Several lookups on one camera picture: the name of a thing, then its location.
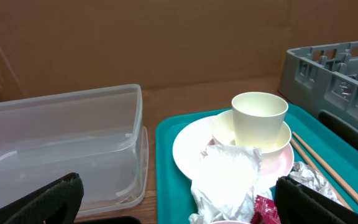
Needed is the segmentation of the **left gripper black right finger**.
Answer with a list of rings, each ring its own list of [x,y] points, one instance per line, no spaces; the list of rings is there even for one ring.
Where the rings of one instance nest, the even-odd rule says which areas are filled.
[[[274,203],[282,224],[358,224],[358,214],[307,186],[281,177]]]

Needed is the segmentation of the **pink food bowl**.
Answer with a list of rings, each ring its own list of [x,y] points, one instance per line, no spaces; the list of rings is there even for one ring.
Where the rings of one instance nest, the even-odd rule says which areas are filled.
[[[222,221],[211,222],[210,224],[250,224],[250,223],[241,222],[237,220],[222,220]]]

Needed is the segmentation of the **red snack wrapper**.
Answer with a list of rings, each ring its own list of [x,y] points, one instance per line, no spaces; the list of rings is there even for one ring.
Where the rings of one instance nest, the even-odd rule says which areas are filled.
[[[281,224],[273,200],[258,195],[254,203],[254,216],[251,224]]]

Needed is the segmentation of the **white napkin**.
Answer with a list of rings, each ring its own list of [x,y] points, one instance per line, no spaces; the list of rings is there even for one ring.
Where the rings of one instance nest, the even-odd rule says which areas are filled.
[[[190,223],[223,220],[250,222],[257,196],[271,199],[271,190],[260,181],[262,153],[258,148],[212,145],[191,182],[198,212]]]

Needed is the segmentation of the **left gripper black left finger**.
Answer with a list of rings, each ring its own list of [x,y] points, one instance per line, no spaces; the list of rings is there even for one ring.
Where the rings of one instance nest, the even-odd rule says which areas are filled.
[[[83,196],[79,174],[69,173],[0,208],[0,224],[73,224]]]

